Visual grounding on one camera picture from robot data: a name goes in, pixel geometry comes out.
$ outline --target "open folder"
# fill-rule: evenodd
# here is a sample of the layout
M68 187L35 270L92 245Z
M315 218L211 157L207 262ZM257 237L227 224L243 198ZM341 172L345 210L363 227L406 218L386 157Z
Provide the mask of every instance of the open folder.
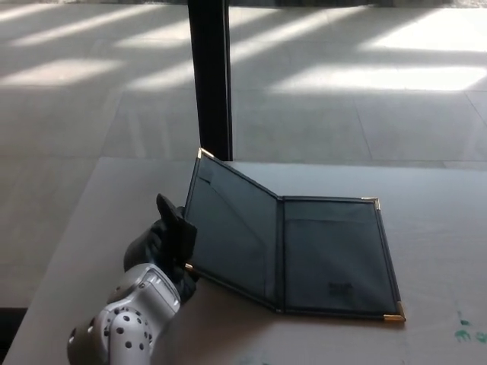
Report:
M404 322L377 198L280 196L199 150L191 266L280 313Z

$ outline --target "menu holder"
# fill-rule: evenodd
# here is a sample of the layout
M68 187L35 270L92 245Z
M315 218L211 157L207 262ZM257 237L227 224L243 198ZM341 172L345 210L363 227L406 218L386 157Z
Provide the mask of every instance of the menu holder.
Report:
M405 322L378 198L277 195L199 149L187 268L279 313Z

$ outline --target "green marker stain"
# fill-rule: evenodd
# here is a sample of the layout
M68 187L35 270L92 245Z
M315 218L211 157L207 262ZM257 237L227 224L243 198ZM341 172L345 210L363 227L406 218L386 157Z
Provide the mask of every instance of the green marker stain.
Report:
M462 313L461 311L457 311L458 313L458 319L460 320L461 325L471 325L469 321L466 321L465 319L462 319Z
M469 332L465 331L464 329L456 331L455 338L458 342L468 342L471 340Z
M475 334L475 338L479 341L482 342L483 344L487 343L487 334L483 332L477 332Z

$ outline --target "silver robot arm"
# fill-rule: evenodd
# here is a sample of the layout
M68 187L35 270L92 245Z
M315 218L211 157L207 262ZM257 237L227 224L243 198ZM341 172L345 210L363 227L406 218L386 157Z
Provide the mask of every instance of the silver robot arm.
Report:
M180 308L180 297L157 266L128 270L108 305L68 340L71 365L149 365L155 340Z

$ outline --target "floor tile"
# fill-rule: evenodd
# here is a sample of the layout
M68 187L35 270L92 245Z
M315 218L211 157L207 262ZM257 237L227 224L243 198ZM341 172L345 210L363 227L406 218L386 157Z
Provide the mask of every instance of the floor tile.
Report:
M487 127L463 93L356 97L374 160L487 160Z
M69 21L51 21L38 19L39 26L21 28L12 41L17 46L32 46L49 42L56 42L69 37L75 38L110 38L123 39L139 33L145 33L160 26L157 21L172 15L172 21L177 21L178 15L184 17L184 12L177 13L172 7L164 5L115 5L115 4L77 4L60 5L52 11L57 17L68 18ZM54 14L43 14L54 17Z
M271 88L293 74L284 43L246 41L231 47L231 82L238 90Z
M120 67L102 75L103 84L131 90L163 90L172 87L194 90L191 45L179 40L99 40L90 59L113 62Z
M193 159L199 146L194 90L124 93L103 147L110 157Z
M0 4L0 38L15 40L56 27L68 26L87 17L83 14L83 9L88 8L75 9L60 4ZM102 15L109 14L115 8L102 6L93 10Z
M80 81L80 72L84 78L89 78L90 72L83 68L90 67L90 63L93 68L98 61L86 59L93 45L93 40L85 39L57 40L32 46L0 43L0 85L46 86L60 81L73 84ZM91 71L97 75L97 69Z
M235 23L240 24L240 29L232 30L232 43L324 41L331 34L323 8L239 8L239 11ZM252 30L245 23L252 24Z
M234 93L237 160L370 160L350 97Z
M274 88L301 92L404 88L385 47L368 52L350 43L293 42L287 48L291 72Z
M46 267L97 159L32 158L0 209L0 265Z
M0 265L0 308L25 308L41 282L44 266Z
M4 109L4 156L99 157L120 98L118 90L98 85L2 88L0 94L24 101L22 109L16 103Z

